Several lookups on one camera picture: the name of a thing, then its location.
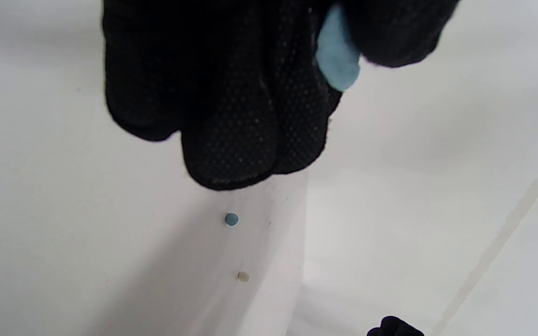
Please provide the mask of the person's right hand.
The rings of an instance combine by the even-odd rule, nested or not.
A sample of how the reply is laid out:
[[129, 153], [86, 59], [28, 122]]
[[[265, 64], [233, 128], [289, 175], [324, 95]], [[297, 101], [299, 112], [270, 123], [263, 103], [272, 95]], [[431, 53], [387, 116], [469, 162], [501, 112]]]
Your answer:
[[367, 336], [425, 336], [423, 332], [409, 323], [389, 315], [381, 320], [378, 327], [367, 332]]

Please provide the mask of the person's left hand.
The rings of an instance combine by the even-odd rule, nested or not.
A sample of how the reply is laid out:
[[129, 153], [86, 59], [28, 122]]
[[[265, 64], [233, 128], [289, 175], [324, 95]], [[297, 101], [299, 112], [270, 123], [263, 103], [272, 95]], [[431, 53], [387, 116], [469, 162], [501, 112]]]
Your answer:
[[201, 186], [243, 189], [311, 165], [360, 60], [421, 62], [458, 4], [104, 0], [107, 110], [142, 140], [180, 133]]

